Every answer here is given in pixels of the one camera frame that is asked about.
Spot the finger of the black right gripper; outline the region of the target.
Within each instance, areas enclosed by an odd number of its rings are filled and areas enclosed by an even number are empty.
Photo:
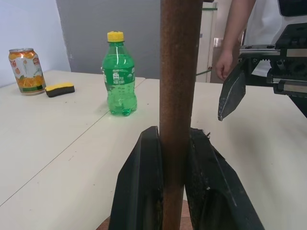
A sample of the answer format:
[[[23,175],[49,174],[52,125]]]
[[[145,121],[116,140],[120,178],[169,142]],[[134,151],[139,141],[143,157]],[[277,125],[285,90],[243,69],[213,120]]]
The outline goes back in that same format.
[[[249,73],[249,58],[240,58],[224,81],[218,104],[218,120],[223,121],[240,104],[246,94],[246,75]]]
[[[301,113],[307,117],[307,98],[290,96],[290,99],[301,111]]]

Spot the person's bare hand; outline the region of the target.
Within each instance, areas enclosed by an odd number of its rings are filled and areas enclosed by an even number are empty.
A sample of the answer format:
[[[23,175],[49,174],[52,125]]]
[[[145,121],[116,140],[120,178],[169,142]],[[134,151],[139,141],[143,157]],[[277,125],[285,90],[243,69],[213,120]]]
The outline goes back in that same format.
[[[229,72],[231,71],[232,62],[232,50],[222,50],[215,65],[215,72],[219,79],[223,81],[226,80]]]

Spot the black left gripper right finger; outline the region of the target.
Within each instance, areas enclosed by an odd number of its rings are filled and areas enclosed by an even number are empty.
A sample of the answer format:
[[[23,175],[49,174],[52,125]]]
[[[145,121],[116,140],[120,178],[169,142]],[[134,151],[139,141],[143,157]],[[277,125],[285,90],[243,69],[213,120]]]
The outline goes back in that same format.
[[[237,173],[201,129],[190,129],[185,190],[194,230],[264,228]]]

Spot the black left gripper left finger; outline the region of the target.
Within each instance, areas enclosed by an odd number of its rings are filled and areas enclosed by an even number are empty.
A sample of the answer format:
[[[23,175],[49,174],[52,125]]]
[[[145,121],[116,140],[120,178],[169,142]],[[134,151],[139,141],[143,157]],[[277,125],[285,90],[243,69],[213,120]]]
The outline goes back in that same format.
[[[158,128],[141,132],[121,168],[113,198],[110,230],[160,230],[163,167]]]

